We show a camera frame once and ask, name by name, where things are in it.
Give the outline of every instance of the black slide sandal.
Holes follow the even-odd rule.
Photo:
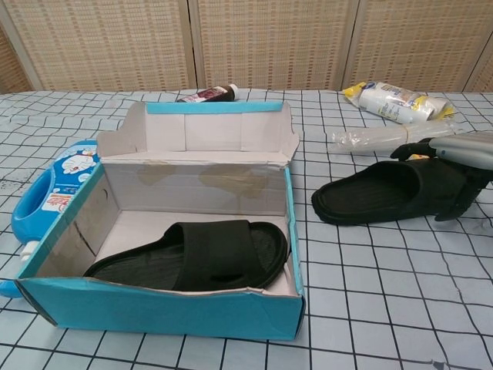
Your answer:
[[[388,222],[428,214],[450,220],[464,213],[486,186],[481,176],[480,170],[438,158],[384,161],[322,186],[312,196],[312,204],[319,218],[330,224]]]
[[[84,276],[169,291],[264,288],[286,259],[286,237],[274,224],[184,222],[158,241],[96,262]]]

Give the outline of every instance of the slipper strap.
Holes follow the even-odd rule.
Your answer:
[[[173,290],[241,288],[265,274],[247,220],[177,223],[169,231],[174,227],[183,232],[184,255]]]

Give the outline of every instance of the cardboard box lid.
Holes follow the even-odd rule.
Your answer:
[[[97,137],[103,163],[266,163],[285,167],[300,142],[282,102],[132,104]]]

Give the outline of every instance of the tablecloth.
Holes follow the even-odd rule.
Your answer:
[[[115,130],[134,101],[180,92],[23,92],[0,96],[0,279],[21,264],[11,212],[64,148]],[[493,129],[493,94],[447,93],[465,130]],[[493,187],[459,219],[335,227],[310,205],[321,185],[386,159],[328,154],[332,130],[392,125],[334,91],[241,89],[284,100],[302,141],[291,163],[307,310],[295,341],[77,331],[23,299],[0,298],[0,369],[328,370],[493,368]]]

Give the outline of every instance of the doraemon label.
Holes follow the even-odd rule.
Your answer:
[[[55,183],[42,210],[61,212],[99,162],[96,145],[75,145],[53,163]]]

